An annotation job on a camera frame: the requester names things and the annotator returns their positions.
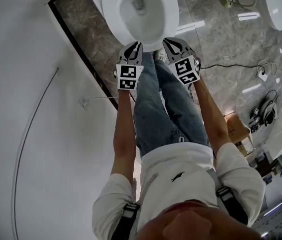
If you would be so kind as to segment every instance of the shirt logo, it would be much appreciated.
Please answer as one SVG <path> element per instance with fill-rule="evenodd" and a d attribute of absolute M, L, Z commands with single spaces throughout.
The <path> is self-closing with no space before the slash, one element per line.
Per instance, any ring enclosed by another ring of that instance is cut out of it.
<path fill-rule="evenodd" d="M 182 176 L 183 172 L 180 172 L 179 174 L 177 174 L 173 179 L 171 179 L 172 182 L 174 182 L 174 180 L 176 180 L 177 178 L 179 178 L 180 176 Z"/>

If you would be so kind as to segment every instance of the white long-sleeve shirt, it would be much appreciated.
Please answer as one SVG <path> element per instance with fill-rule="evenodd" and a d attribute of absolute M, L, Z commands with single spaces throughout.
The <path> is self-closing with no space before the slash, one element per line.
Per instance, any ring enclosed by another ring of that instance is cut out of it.
<path fill-rule="evenodd" d="M 167 207 L 186 200 L 199 200 L 217 207 L 215 183 L 206 170 L 213 168 L 211 148 L 191 142 L 159 147 L 142 158 L 141 188 L 143 202 L 137 231 Z M 224 144 L 217 154 L 216 174 L 232 189 L 246 211 L 251 226 L 263 202 L 265 183 L 249 166 L 232 143 Z M 93 205 L 92 227 L 99 240 L 111 238 L 126 204 L 133 203 L 132 186 L 121 174 L 112 174 Z"/>

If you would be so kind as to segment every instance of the person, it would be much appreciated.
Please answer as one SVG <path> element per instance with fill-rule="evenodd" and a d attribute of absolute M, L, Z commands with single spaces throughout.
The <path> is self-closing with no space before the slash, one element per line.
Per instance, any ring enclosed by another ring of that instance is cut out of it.
<path fill-rule="evenodd" d="M 93 205 L 94 234 L 99 240 L 111 239 L 124 206 L 134 202 L 137 146 L 142 167 L 141 211 L 135 239 L 261 239 L 250 226 L 260 212 L 265 183 L 231 142 L 224 117 L 203 79 L 194 82 L 194 87 L 204 123 L 165 59 L 164 50 L 154 56 L 143 53 L 134 117 L 129 91 L 119 90 L 114 163 Z M 243 206 L 248 226 L 218 208 L 215 183 L 207 173 L 213 168 L 213 152 L 217 177 Z"/>

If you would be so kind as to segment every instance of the leg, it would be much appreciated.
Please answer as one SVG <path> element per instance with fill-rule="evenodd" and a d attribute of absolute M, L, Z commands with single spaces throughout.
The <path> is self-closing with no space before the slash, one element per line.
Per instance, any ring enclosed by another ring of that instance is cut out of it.
<path fill-rule="evenodd" d="M 178 142 L 184 137 L 165 112 L 159 94 L 159 82 L 152 54 L 143 54 L 143 72 L 137 85 L 134 107 L 136 145 L 141 157 L 158 147 Z"/>
<path fill-rule="evenodd" d="M 155 62 L 155 67 L 170 119 L 190 142 L 207 145 L 203 122 L 188 91 L 163 62 Z"/>

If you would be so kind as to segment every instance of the white cable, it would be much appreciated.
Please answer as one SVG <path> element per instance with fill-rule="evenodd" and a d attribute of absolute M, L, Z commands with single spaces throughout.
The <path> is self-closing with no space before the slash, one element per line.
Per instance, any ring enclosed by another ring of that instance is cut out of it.
<path fill-rule="evenodd" d="M 273 64 L 275 65 L 275 67 L 276 67 L 276 70 L 275 70 L 275 73 L 273 73 Z M 259 73 L 260 72 L 260 69 L 261 69 L 261 66 L 262 67 L 264 67 L 264 66 L 266 66 L 266 65 L 271 65 L 272 66 L 272 75 L 276 75 L 276 72 L 277 72 L 277 64 L 275 63 L 275 62 L 267 62 L 266 60 L 261 60 L 260 62 L 258 62 L 258 64 L 257 64 L 257 73 Z"/>
<path fill-rule="evenodd" d="M 86 103 L 88 103 L 90 100 L 97 100 L 97 99 L 112 99 L 112 98 L 119 98 L 118 97 L 95 97 L 95 98 L 89 98 L 86 100 Z"/>

